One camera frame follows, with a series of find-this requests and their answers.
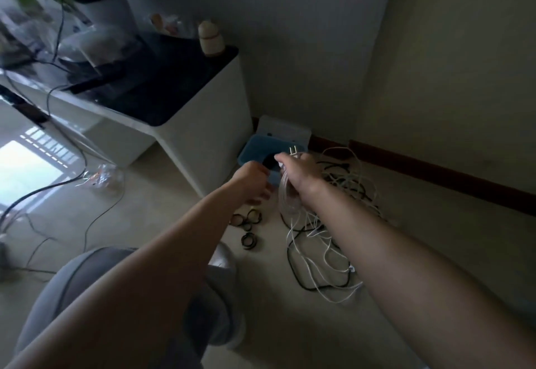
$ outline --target forearm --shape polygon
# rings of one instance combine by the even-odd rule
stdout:
[[[178,331],[242,201],[229,183],[203,198],[77,298],[10,367],[146,367]]]
[[[531,334],[446,258],[324,182],[307,202],[382,311],[430,366],[536,364]]]

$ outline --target blue box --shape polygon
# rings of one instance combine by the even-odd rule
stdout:
[[[281,152],[289,153],[289,149],[294,148],[294,146],[299,152],[307,152],[307,148],[295,142],[282,141],[272,136],[253,135],[238,156],[238,164],[243,166],[252,160],[262,164],[268,155]],[[268,181],[270,184],[278,186],[281,181],[280,172],[272,170]]]

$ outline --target wall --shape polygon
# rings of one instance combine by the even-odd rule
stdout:
[[[536,192],[535,0],[390,0],[354,138]]]
[[[241,51],[253,115],[273,115],[348,139],[387,0],[130,0],[212,18]]]

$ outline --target plant pot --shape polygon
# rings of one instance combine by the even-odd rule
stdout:
[[[99,0],[92,3],[77,3],[77,9],[86,15],[94,25],[113,25],[132,34],[138,33],[138,26],[127,0]]]

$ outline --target leg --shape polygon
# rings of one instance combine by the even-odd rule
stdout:
[[[19,336],[15,354],[21,352],[64,309],[134,249],[101,248],[76,257],[52,278],[37,298]],[[243,337],[242,315],[236,307],[236,263],[230,249],[219,244],[208,266],[206,283],[184,314],[183,327],[169,341],[155,367],[201,367],[208,344],[237,343]]]

